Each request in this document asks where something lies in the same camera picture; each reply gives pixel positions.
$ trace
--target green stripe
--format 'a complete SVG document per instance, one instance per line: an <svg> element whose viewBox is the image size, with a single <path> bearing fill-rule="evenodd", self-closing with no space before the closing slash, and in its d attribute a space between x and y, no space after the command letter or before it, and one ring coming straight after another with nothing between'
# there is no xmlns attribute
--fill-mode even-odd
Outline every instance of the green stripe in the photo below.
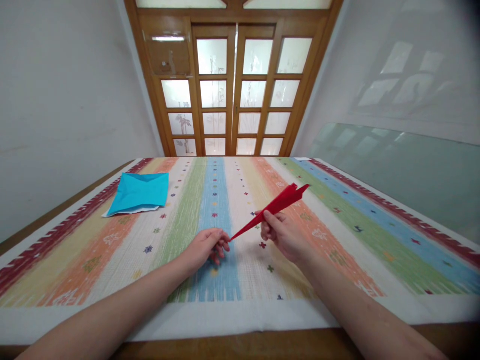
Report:
<svg viewBox="0 0 480 360"><path fill-rule="evenodd" d="M292 173L295 176L301 176L299 180L304 184L311 184L312 187L308 190L324 203L352 234L365 244L413 292L419 295L425 295L425 290L430 290L434 294L466 293L432 266L425 263L421 257L406 248L391 233L331 190L323 181L288 158L281 158L281 163L286 164L287 169L293 170ZM340 209L341 212L337 213L334 210L335 208ZM354 231L355 226L359 226L364 231ZM394 257L395 260L388 261L385 252Z"/></svg>
<svg viewBox="0 0 480 360"><path fill-rule="evenodd" d="M198 157L193 161L188 172L185 185L180 195L181 200L173 220L165 229L164 247L158 251L150 271L159 268L177 258L190 245L199 230L200 205L204 193L205 174L207 173L207 158ZM187 298L190 279L180 285L169 297L168 302L184 303Z"/></svg>

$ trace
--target light fixture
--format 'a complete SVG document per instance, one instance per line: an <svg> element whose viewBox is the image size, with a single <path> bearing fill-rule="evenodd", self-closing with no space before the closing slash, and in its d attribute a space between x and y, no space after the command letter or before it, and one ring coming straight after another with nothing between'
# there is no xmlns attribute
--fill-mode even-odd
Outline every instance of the light fixture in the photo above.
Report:
<svg viewBox="0 0 480 360"><path fill-rule="evenodd" d="M159 42L181 42L185 41L185 36L154 36L151 39Z"/></svg>

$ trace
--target wooden table edge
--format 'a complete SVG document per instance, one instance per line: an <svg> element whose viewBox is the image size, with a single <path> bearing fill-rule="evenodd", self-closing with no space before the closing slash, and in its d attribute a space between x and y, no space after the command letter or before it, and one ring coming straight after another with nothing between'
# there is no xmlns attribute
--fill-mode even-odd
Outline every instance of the wooden table edge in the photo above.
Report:
<svg viewBox="0 0 480 360"><path fill-rule="evenodd" d="M134 160L119 166L61 205L0 243L0 256L21 243L42 226L88 195ZM478 322L428 324L414 328L449 358L469 354L479 334ZM28 346L0 346L0 359L14 359ZM265 331L241 335L180 340L124 343L114 359L361 359L355 344L342 328L295 331Z"/></svg>

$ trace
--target blue stripe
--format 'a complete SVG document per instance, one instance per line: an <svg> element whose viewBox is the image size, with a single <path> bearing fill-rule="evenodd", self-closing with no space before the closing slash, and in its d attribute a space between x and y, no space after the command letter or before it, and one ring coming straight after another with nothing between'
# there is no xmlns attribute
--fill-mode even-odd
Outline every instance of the blue stripe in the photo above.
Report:
<svg viewBox="0 0 480 360"><path fill-rule="evenodd" d="M222 228L232 234L225 162L222 157L209 157L206 166L198 230L209 228ZM188 292L189 302L242 300L234 242L230 243L230 252L225 252L225 259L220 262L218 271L215 271L216 265L210 262L198 270L192 278L192 286Z"/></svg>
<svg viewBox="0 0 480 360"><path fill-rule="evenodd" d="M307 172L314 175L322 183L327 185L332 191L340 195L344 200L357 208L362 214L372 219L384 230L391 233L406 248L420 256L423 261L434 267L447 279L463 287L466 291L474 294L480 294L480 276L463 262L457 260L447 250L443 250L438 245L433 244L432 240L423 234L415 231L403 221L399 220L390 212L384 210L376 204L373 204L367 197L358 194L349 186L339 181L327 172L318 168L309 161L298 161L292 159ZM418 245L412 239L420 241Z"/></svg>

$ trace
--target left hand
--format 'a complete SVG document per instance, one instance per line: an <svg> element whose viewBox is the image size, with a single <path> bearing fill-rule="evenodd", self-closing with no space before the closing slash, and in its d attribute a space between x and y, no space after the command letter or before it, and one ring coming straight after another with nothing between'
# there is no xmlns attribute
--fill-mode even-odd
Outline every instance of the left hand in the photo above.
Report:
<svg viewBox="0 0 480 360"><path fill-rule="evenodd" d="M200 231L191 244L181 254L194 273L202 267L210 257L220 265L220 259L225 258L225 251L230 251L230 236L220 228L210 228Z"/></svg>

